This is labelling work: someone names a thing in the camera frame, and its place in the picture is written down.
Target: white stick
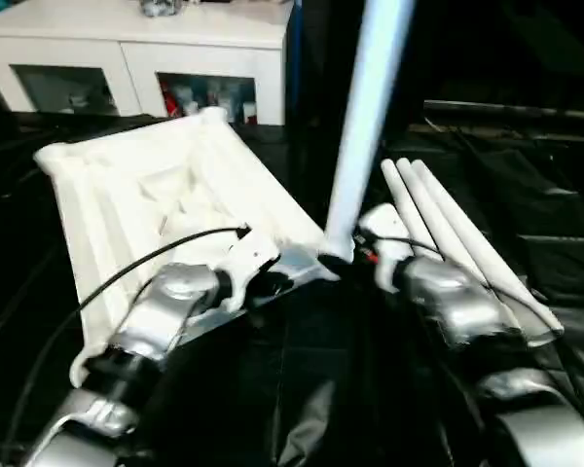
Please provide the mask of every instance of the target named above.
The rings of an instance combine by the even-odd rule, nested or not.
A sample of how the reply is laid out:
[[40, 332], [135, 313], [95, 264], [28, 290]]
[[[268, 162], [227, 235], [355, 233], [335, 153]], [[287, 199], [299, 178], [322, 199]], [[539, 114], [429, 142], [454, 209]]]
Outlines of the white stick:
[[352, 230], [366, 191], [415, 0], [368, 0], [333, 183], [324, 253], [352, 262]]
[[[435, 242], [432, 240], [432, 237], [430, 236], [416, 205], [413, 203], [413, 199], [407, 191], [405, 183], [402, 181], [398, 170], [396, 170], [393, 161], [385, 159], [381, 162], [381, 170], [383, 171], [383, 176], [385, 177], [387, 186], [393, 196], [394, 205], [396, 206], [398, 215], [400, 215], [402, 222], [404, 222], [407, 227], [411, 239], [435, 247]], [[413, 249], [417, 255], [424, 255], [428, 258], [443, 261], [443, 258], [436, 253], [419, 248], [418, 246], [414, 246]]]
[[[564, 329], [560, 321], [554, 316], [554, 313], [532, 296], [522, 281], [519, 280], [519, 277], [499, 256], [428, 167], [422, 161], [415, 161], [413, 162], [413, 169], [488, 282], [514, 295], [521, 302], [528, 305], [522, 305], [510, 297], [498, 293], [500, 299], [515, 313], [529, 339], [530, 345], [544, 344], [552, 340], [553, 336], [549, 329], [550, 327], [554, 331], [560, 332]], [[544, 324], [537, 315], [541, 316], [547, 324]]]
[[409, 161], [400, 159], [396, 162], [396, 168], [439, 250], [466, 267], [478, 280], [487, 283], [487, 279], [478, 269], [437, 204], [430, 197], [421, 180], [411, 168]]

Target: white plastic tray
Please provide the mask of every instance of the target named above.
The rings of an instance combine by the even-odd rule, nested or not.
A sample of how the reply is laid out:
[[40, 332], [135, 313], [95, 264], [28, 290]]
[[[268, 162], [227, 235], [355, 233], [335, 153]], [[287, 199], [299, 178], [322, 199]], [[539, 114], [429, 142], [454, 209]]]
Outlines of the white plastic tray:
[[[220, 109], [41, 149], [55, 187], [79, 300], [117, 270], [180, 236], [248, 224], [279, 244], [317, 250], [323, 232], [223, 121]], [[82, 313], [85, 348], [103, 350], [129, 300], [163, 263], [215, 265], [234, 234], [197, 240], [128, 274]]]

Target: white cabinet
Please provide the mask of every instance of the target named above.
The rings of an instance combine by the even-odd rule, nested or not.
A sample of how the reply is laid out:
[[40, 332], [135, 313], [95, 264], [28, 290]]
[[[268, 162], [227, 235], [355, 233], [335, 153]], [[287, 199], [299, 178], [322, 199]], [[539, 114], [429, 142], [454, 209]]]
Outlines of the white cabinet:
[[165, 95], [190, 89], [203, 106], [220, 91], [238, 118], [247, 103], [258, 123], [283, 125], [292, 5], [201, 4], [146, 18], [129, 0], [27, 0], [0, 13], [0, 92], [20, 112], [163, 117]]
[[131, 43], [122, 48], [145, 113], [167, 115], [162, 87], [189, 87], [205, 104], [207, 88], [214, 83], [217, 88], [236, 88], [235, 108], [254, 99], [259, 124], [283, 123], [284, 63], [278, 51]]
[[86, 97], [89, 113], [135, 115], [129, 83], [117, 43], [0, 37], [0, 92], [14, 111], [60, 112]]

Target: black wire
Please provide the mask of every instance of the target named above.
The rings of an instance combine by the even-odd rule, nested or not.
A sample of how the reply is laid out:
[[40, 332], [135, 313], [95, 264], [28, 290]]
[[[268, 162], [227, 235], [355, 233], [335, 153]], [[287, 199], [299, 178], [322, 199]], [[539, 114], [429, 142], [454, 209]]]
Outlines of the black wire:
[[[415, 246], [418, 248], [422, 248], [422, 249], [431, 251], [433, 253], [437, 253], [437, 254], [443, 256], [447, 262], [453, 263], [457, 267], [464, 269], [463, 265], [461, 265], [454, 258], [451, 258], [450, 256], [446, 255], [445, 253], [442, 253], [438, 248], [435, 248], [435, 247], [430, 246], [430, 245], [426, 245], [425, 243], [419, 242], [417, 240], [413, 240], [413, 239], [407, 238], [407, 237], [399, 237], [399, 236], [376, 237], [376, 239], [377, 240], [387, 240], [387, 241], [399, 241], [401, 243], [407, 243], [411, 246]], [[492, 292], [495, 292], [498, 295], [503, 295], [505, 297], [508, 297], [509, 299], [517, 302], [520, 305], [523, 305], [526, 309], [531, 311], [532, 314], [534, 316], [536, 316], [545, 325], [545, 327], [547, 329], [549, 329], [549, 331], [553, 334], [554, 346], [556, 347], [556, 351], [558, 352], [559, 357], [561, 357], [561, 359], [564, 360], [565, 362], [569, 363], [569, 365], [571, 365], [571, 362], [568, 362], [567, 358], [572, 359], [573, 362], [572, 362], [571, 366], [579, 367], [578, 368], [579, 372], [582, 373], [582, 375], [584, 376], [584, 360], [575, 351], [575, 349], [573, 349], [573, 347], [566, 341], [566, 337], [564, 336], [563, 332], [561, 330], [556, 329], [555, 326], [547, 320], [546, 316], [541, 314], [539, 312], [539, 310], [535, 309], [532, 305], [526, 303], [525, 301], [523, 301], [519, 297], [516, 297], [515, 295], [511, 294], [510, 292], [507, 292], [506, 290], [502, 289], [501, 287], [497, 287], [497, 286], [492, 285], [492, 284], [485, 284], [483, 282], [480, 282], [480, 284], [483, 287], [485, 287], [485, 289], [490, 290]], [[573, 389], [575, 390], [575, 394], [576, 394], [577, 398], [579, 399], [580, 403], [584, 406], [584, 394], [581, 390], [579, 382], [575, 378], [575, 374], [572, 371], [568, 370], [569, 365], [566, 365], [566, 368], [567, 368], [566, 373], [569, 376], [569, 380], [571, 382], [571, 385], [573, 386]]]
[[[143, 256], [141, 259], [136, 260], [132, 264], [126, 266], [125, 268], [123, 268], [120, 271], [113, 274], [108, 280], [106, 280], [103, 284], [101, 284], [99, 287], [97, 287], [90, 295], [88, 295], [80, 303], [80, 305], [76, 309], [74, 309], [71, 313], [69, 313], [65, 317], [65, 319], [56, 327], [55, 331], [50, 335], [50, 337], [46, 340], [46, 343], [44, 344], [41, 351], [37, 355], [35, 363], [33, 364], [32, 368], [30, 369], [30, 372], [28, 373], [28, 375], [26, 377], [23, 389], [19, 393], [18, 401], [16, 403], [13, 415], [12, 415], [10, 423], [9, 423], [9, 430], [7, 432], [5, 445], [4, 445], [4, 448], [2, 449], [2, 455], [1, 455], [2, 466], [7, 467], [7, 464], [9, 463], [9, 457], [11, 456], [12, 445], [13, 445], [14, 440], [16, 439], [16, 436], [18, 434], [19, 426], [21, 424], [21, 419], [23, 417], [24, 411], [26, 410], [28, 397], [30, 396], [30, 392], [32, 391], [32, 388], [34, 387], [37, 376], [39, 375], [39, 372], [41, 371], [41, 368], [43, 367], [43, 364], [44, 364], [46, 358], [50, 354], [50, 350], [52, 350], [52, 347], [53, 347], [56, 339], [63, 333], [63, 331], [65, 331], [65, 329], [67, 329], [67, 326], [69, 325], [69, 323], [71, 322], [72, 319], [78, 317], [80, 315], [80, 312], [84, 308], [86, 308], [93, 300], [95, 300], [97, 297], [99, 297], [106, 289], [108, 289], [108, 287], [113, 285], [115, 282], [117, 282], [119, 279], [121, 279], [123, 276], [125, 276], [129, 272], [133, 271], [134, 269], [138, 268], [139, 266], [143, 265], [144, 263], [147, 263], [148, 261], [156, 258], [157, 256], [160, 256], [163, 253], [166, 253], [167, 251], [172, 250], [173, 248], [176, 248], [179, 245], [182, 245], [184, 243], [188, 243], [189, 241], [196, 240], [196, 239], [201, 238], [203, 236], [212, 235], [212, 234], [221, 234], [224, 232], [236, 232], [236, 233], [240, 234], [240, 233], [244, 232], [245, 230], [248, 230], [248, 229], [236, 228], [236, 227], [212, 229], [210, 231], [194, 233], [192, 235], [184, 236], [178, 240], [175, 240], [175, 241], [171, 242], [169, 245], [165, 245], [162, 248], [159, 248], [158, 250], [153, 251], [153, 252], [149, 253], [148, 255]], [[139, 293], [142, 292], [147, 285], [148, 284], [146, 283], [141, 288]]]
[[32, 284], [34, 284], [34, 282], [39, 278], [42, 272], [45, 271], [48, 265], [55, 258], [57, 251], [58, 251], [57, 248], [52, 248], [50, 251], [48, 251], [41, 259], [41, 261], [39, 261], [39, 263], [37, 263], [32, 268], [30, 274], [26, 277], [26, 279], [19, 286], [19, 288], [16, 290], [13, 296], [9, 299], [2, 313], [0, 313], [0, 332], [9, 322], [13, 314], [18, 310], [19, 305], [21, 305], [21, 301], [25, 299], [26, 294], [29, 292]]

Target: black cloth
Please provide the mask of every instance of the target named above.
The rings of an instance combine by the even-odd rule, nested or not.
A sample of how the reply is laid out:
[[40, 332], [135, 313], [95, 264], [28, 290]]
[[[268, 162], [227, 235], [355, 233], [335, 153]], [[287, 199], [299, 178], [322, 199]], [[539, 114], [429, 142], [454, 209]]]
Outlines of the black cloth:
[[[54, 192], [32, 155], [52, 142], [155, 121], [32, 115], [0, 127], [0, 447], [36, 353], [77, 305]], [[264, 126], [237, 132], [324, 225], [337, 135]], [[423, 159], [555, 308], [584, 356], [584, 174], [576, 166], [567, 170], [560, 156], [550, 163], [538, 145], [471, 145], [473, 151], [450, 135], [385, 142], [364, 209], [389, 200], [382, 157]], [[433, 369], [398, 309], [364, 282], [316, 282], [252, 310], [176, 353], [140, 435], [161, 465], [395, 465], [408, 458], [450, 465], [437, 417], [463, 422], [461, 412], [436, 390]], [[69, 390], [69, 365], [81, 348], [76, 321], [43, 369], [16, 452], [29, 446]], [[563, 366], [551, 357], [550, 368], [562, 376]]]

